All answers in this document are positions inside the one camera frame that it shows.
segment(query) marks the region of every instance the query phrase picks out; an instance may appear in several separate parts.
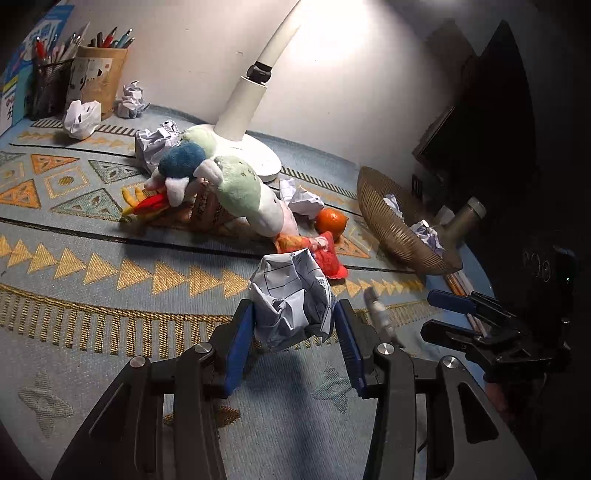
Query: blue gripper pad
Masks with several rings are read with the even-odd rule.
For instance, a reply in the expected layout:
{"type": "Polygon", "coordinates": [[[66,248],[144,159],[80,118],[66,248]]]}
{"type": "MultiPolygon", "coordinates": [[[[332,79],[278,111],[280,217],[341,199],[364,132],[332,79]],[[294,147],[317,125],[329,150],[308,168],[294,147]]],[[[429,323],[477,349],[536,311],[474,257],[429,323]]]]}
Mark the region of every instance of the blue gripper pad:
{"type": "Polygon", "coordinates": [[[458,312],[467,315],[476,314],[476,303],[470,297],[459,297],[453,293],[442,290],[432,290],[427,295],[429,305],[451,312],[458,312]]]}
{"type": "Polygon", "coordinates": [[[215,370],[223,378],[219,384],[223,398],[228,398],[242,381],[254,327],[254,304],[250,300],[241,300],[230,323],[217,327],[209,339],[221,355],[215,360],[215,370]]]}
{"type": "Polygon", "coordinates": [[[340,300],[336,303],[335,308],[333,309],[336,334],[339,337],[339,345],[343,352],[343,359],[345,360],[345,366],[347,367],[351,386],[357,391],[357,395],[363,397],[367,389],[365,376],[363,374],[363,362],[361,354],[359,353],[359,348],[355,343],[351,326],[349,325],[348,316],[345,313],[346,310],[350,312],[349,314],[353,313],[353,309],[348,300],[340,300]]]}

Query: black mesh pen holder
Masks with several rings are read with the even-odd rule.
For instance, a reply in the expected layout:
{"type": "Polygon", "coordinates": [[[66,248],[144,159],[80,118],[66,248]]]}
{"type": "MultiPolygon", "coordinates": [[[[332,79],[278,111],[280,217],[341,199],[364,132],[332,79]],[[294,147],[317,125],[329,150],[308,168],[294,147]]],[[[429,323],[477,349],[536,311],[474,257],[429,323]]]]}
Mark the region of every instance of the black mesh pen holder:
{"type": "Polygon", "coordinates": [[[34,67],[34,96],[30,117],[33,120],[61,115],[65,109],[74,59],[34,67]]]}

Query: red comb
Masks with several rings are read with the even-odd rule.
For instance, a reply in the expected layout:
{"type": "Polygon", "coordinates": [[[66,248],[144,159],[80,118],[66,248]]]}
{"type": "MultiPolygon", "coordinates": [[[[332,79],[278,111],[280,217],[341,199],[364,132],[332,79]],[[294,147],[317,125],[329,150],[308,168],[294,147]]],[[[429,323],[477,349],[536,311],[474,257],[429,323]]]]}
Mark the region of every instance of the red comb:
{"type": "Polygon", "coordinates": [[[157,193],[151,197],[142,200],[134,207],[135,215],[146,215],[147,213],[157,212],[163,208],[170,207],[166,192],[157,193]]]}

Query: lamp base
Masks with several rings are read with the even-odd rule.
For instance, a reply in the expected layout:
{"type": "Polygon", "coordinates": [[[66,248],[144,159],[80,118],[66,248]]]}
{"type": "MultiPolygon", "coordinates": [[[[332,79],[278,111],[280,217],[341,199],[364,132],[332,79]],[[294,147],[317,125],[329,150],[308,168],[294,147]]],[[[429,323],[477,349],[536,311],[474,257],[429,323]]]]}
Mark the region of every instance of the lamp base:
{"type": "Polygon", "coordinates": [[[213,135],[217,142],[215,156],[237,156],[248,163],[265,183],[275,180],[281,171],[281,160],[277,154],[263,142],[250,135],[244,134],[242,140],[233,142],[215,133],[213,125],[197,125],[194,128],[201,128],[213,135]]]}

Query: pen holder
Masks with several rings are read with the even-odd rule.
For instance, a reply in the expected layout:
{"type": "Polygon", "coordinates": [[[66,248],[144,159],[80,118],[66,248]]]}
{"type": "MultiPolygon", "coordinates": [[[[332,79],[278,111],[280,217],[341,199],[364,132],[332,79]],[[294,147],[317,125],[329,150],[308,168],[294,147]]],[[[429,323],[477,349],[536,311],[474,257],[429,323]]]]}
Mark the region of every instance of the pen holder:
{"type": "Polygon", "coordinates": [[[100,102],[101,120],[113,115],[115,95],[127,58],[127,48],[78,47],[66,97],[66,109],[73,100],[100,102]]]}
{"type": "Polygon", "coordinates": [[[31,119],[38,120],[63,113],[72,61],[35,65],[33,104],[29,114],[31,119]]]}

